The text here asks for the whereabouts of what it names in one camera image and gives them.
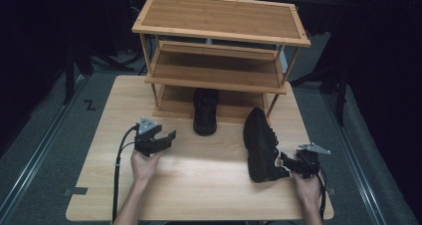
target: black shoe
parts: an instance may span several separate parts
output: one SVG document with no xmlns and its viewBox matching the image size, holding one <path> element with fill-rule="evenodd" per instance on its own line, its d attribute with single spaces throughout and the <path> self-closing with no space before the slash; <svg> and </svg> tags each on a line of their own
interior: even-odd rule
<svg viewBox="0 0 422 225">
<path fill-rule="evenodd" d="M 214 89 L 196 89 L 193 96 L 195 118 L 193 130 L 199 135 L 210 135 L 217 129 L 218 91 Z"/>
<path fill-rule="evenodd" d="M 243 139 L 248 149 L 249 176 L 254 182 L 274 181 L 290 174 L 283 167 L 276 167 L 279 144 L 276 134 L 267 123 L 267 118 L 259 108 L 248 115 L 243 128 Z"/>
</svg>

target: shoe rack shelf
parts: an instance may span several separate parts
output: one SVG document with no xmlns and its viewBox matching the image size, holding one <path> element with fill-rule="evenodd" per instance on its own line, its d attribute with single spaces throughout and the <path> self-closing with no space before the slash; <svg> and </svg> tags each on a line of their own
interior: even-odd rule
<svg viewBox="0 0 422 225">
<path fill-rule="evenodd" d="M 149 55 L 145 34 L 155 35 L 152 60 L 145 58 L 155 96 L 154 115 L 194 116 L 196 88 L 217 89 L 217 119 L 244 122 L 254 107 L 267 116 L 302 47 L 309 41 L 293 4 L 254 0 L 147 0 L 132 27 Z M 275 50 L 160 40 L 159 36 L 269 44 Z M 295 47 L 287 68 L 279 60 L 285 46 Z M 161 85 L 159 92 L 155 85 Z M 267 94 L 274 94 L 268 105 Z"/>
</svg>

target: gray carpet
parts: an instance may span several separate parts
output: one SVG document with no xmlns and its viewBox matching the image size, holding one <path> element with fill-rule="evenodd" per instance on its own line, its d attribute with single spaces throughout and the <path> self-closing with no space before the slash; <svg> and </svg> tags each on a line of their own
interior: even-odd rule
<svg viewBox="0 0 422 225">
<path fill-rule="evenodd" d="M 313 46 L 301 51 L 290 81 L 312 71 L 327 38 L 328 35 L 312 38 Z M 290 54 L 291 49 L 287 48 L 288 58 Z M 133 64 L 136 72 L 132 74 L 136 75 L 142 65 L 143 61 Z M 10 219 L 7 219 L 7 224 L 74 224 L 66 219 L 70 196 L 67 196 L 65 191 L 76 185 L 106 105 L 107 96 L 117 75 L 121 75 L 121 72 L 96 67 L 95 73 L 83 80 L 86 84 L 81 88 L 81 92 L 53 137 L 51 148 L 32 182 L 16 208 L 12 209 L 13 213 Z M 6 201 L 19 174 L 30 161 L 50 124 L 55 121 L 55 116 L 63 109 L 64 89 L 64 77 L 60 77 L 52 91 L 33 111 L 30 121 L 12 147 L 1 158 L 0 201 Z M 351 91 L 347 90 L 343 128 L 338 127 L 329 106 L 329 102 L 335 96 L 321 95 L 317 83 L 306 83 L 294 88 L 294 93 L 311 141 L 332 152 L 332 155 L 319 157 L 327 177 L 328 191 L 334 209 L 334 217 L 325 224 L 373 224 L 343 147 L 344 133 L 373 189 L 385 223 L 417 224 L 376 149 Z M 87 101 L 92 101 L 91 109 L 94 110 L 88 110 Z M 109 222 L 78 224 L 109 224 Z M 304 224 L 304 222 L 274 221 L 270 224 Z"/>
</svg>

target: black cable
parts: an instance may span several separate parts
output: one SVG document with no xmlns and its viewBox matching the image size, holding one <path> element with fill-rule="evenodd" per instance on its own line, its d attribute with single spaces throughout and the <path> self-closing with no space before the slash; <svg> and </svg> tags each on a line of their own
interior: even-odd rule
<svg viewBox="0 0 422 225">
<path fill-rule="evenodd" d="M 141 58 L 143 58 L 144 55 L 143 55 L 143 51 L 142 51 L 142 44 L 140 43 L 140 39 L 137 36 L 137 34 L 135 35 L 135 43 L 136 43 L 136 47 L 137 47 L 137 54 L 136 54 L 136 56 L 134 56 L 132 59 L 129 59 L 129 60 L 125 61 L 125 62 L 122 62 L 121 64 L 123 66 L 127 66 L 129 64 L 132 64 L 132 63 L 140 60 Z"/>
<path fill-rule="evenodd" d="M 112 59 L 112 58 L 110 58 L 110 57 L 108 57 L 106 55 L 103 55 L 103 54 L 97 52 L 96 50 L 90 48 L 87 45 L 80 44 L 80 46 L 89 55 L 94 55 L 94 56 L 98 57 L 99 59 L 103 60 L 104 62 L 110 64 L 112 67 L 115 67 L 115 68 L 117 68 L 119 70 L 122 70 L 122 71 L 133 71 L 134 70 L 133 68 L 128 68 L 125 65 L 121 65 L 116 60 L 114 60 L 114 59 Z"/>
<path fill-rule="evenodd" d="M 143 58 L 143 56 L 144 55 L 143 55 L 143 52 L 142 52 L 142 48 L 139 48 L 137 54 L 133 58 L 128 59 L 127 61 L 124 61 L 124 62 L 121 62 L 121 63 L 119 63 L 119 62 L 117 62 L 117 63 L 120 64 L 122 67 L 125 67 L 125 66 L 127 66 L 129 64 L 132 64 L 132 63 L 134 63 L 136 61 L 139 61 L 141 58 Z M 97 61 L 96 59 L 91 58 L 91 61 L 94 64 L 99 65 L 101 67 L 110 67 L 110 66 L 112 66 L 112 64 L 110 64 L 109 61 L 106 62 L 103 59 L 100 59 L 100 60 L 103 61 L 103 62 L 105 62 L 105 64 L 102 64 L 101 62 Z"/>
<path fill-rule="evenodd" d="M 320 220 L 323 222 L 323 212 L 325 211 L 325 200 L 326 200 L 325 185 L 322 183 L 322 180 L 320 179 L 319 174 L 316 174 L 316 178 L 317 178 L 317 180 L 319 181 L 319 184 L 320 184 L 321 200 L 320 200 L 319 215 L 320 215 Z"/>
<path fill-rule="evenodd" d="M 141 76 L 141 75 L 142 75 L 142 72 L 143 72 L 143 70 L 145 70 L 145 67 L 146 67 L 146 63 L 144 63 L 144 64 L 143 64 L 143 67 L 142 67 L 142 69 L 140 70 L 140 72 L 139 72 L 138 76 Z"/>
<path fill-rule="evenodd" d="M 123 139 L 121 140 L 120 147 L 118 148 L 117 158 L 115 159 L 115 169 L 114 169 L 114 190 L 113 190 L 113 197 L 112 197 L 112 222 L 114 222 L 115 217 L 117 216 L 117 198 L 118 198 L 118 176 L 120 173 L 120 155 L 124 148 L 126 148 L 130 143 L 123 146 L 124 141 L 126 140 L 127 136 L 133 131 L 139 129 L 139 123 L 135 126 L 130 128 L 125 134 Z"/>
</svg>

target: wooden board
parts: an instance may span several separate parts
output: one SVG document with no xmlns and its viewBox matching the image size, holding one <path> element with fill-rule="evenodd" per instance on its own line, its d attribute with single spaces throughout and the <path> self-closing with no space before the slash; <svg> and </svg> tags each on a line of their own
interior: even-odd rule
<svg viewBox="0 0 422 225">
<path fill-rule="evenodd" d="M 286 94 L 276 51 L 163 42 L 146 82 L 192 88 Z"/>
<path fill-rule="evenodd" d="M 272 112 L 272 128 L 279 145 L 293 157 L 299 144 L 309 143 L 295 96 L 280 97 Z M 142 220 L 284 220 L 302 219 L 302 206 L 291 178 L 254 183 L 248 174 L 242 130 L 236 123 L 218 123 L 210 136 L 198 136 L 192 119 L 153 116 L 153 93 L 144 77 L 116 78 L 96 135 L 76 186 L 86 195 L 73 195 L 67 210 L 72 221 L 111 219 L 114 162 L 125 132 L 146 116 L 163 125 L 163 133 L 177 130 L 172 147 L 160 158 L 156 175 L 145 192 Z M 131 142 L 131 134 L 126 142 Z M 131 147 L 123 151 L 118 206 L 132 183 Z M 333 216 L 327 198 L 324 218 Z"/>
<path fill-rule="evenodd" d="M 147 0 L 132 32 L 311 45 L 295 5 L 255 0 Z"/>
</svg>

